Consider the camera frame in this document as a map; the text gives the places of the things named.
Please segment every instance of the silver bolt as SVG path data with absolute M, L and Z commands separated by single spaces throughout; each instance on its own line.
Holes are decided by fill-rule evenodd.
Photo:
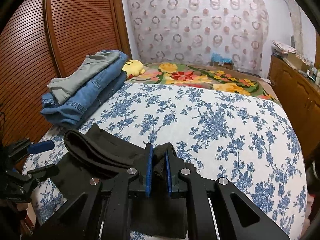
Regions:
M 189 175 L 191 171 L 190 171 L 189 169 L 184 168 L 184 169 L 182 169 L 180 172 L 181 172 L 183 175 Z
M 129 169 L 127 169 L 127 173 L 130 175 L 133 175 L 133 174 L 137 173 L 137 170 L 135 168 L 129 168 Z
M 226 179 L 226 178 L 220 178 L 219 180 L 218 180 L 218 182 L 221 184 L 221 185 L 227 185 L 228 184 L 228 179 Z
M 90 184 L 91 185 L 97 185 L 99 183 L 99 179 L 98 178 L 92 178 L 90 179 Z

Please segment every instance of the floral blanket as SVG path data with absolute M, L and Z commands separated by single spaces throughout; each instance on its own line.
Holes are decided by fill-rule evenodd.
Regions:
M 207 88 L 278 103 L 272 88 L 262 79 L 222 67 L 149 63 L 145 70 L 128 82 Z
M 300 144 L 281 108 L 271 100 L 193 87 L 125 84 L 81 128 L 101 129 L 145 147 L 170 141 L 180 158 L 205 178 L 228 178 L 291 239 L 306 212 L 306 176 Z M 24 173 L 57 163 L 67 149 L 65 130 L 52 127 L 42 140 L 55 148 L 30 155 Z M 44 223 L 64 202 L 50 179 L 40 183 L 33 206 Z M 157 237 L 131 232 L 131 240 Z

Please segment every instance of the blue gripper pad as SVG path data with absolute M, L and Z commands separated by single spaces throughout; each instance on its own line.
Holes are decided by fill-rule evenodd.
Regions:
M 153 145 L 151 144 L 149 158 L 148 158 L 148 166 L 147 166 L 146 197 L 150 197 L 150 192 L 151 192 L 152 156 L 153 156 Z
M 165 151 L 165 163 L 166 163 L 166 167 L 167 167 L 167 187 L 168 187 L 168 193 L 169 193 L 169 196 L 171 196 L 171 193 L 172 193 L 172 184 L 171 184 L 171 171 L 170 171 L 170 163 L 169 163 L 168 151 Z
M 41 152 L 49 151 L 54 148 L 54 142 L 52 140 L 31 144 L 28 147 L 28 153 L 30 154 L 38 154 Z

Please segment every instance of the louvered wooden door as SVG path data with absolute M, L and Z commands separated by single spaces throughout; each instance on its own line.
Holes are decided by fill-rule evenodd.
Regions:
M 51 126 L 40 114 L 47 84 L 102 49 L 121 50 L 112 0 L 25 0 L 0 35 L 3 143 L 38 141 Z
M 112 0 L 51 0 L 52 20 L 62 65 L 73 73 L 85 55 L 119 49 Z

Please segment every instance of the blue floral pattern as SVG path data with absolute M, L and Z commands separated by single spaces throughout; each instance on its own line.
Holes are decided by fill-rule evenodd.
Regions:
M 123 140 L 144 147 L 171 142 L 180 158 L 206 178 L 228 178 L 291 239 L 301 233 L 306 211 L 306 176 L 299 141 L 281 106 L 215 90 L 125 84 L 79 130 L 97 123 Z M 31 155 L 24 172 L 57 163 L 67 152 L 64 128 L 52 127 L 52 151 Z M 35 190 L 40 223 L 65 201 L 50 179 Z M 130 239 L 157 239 L 132 232 Z

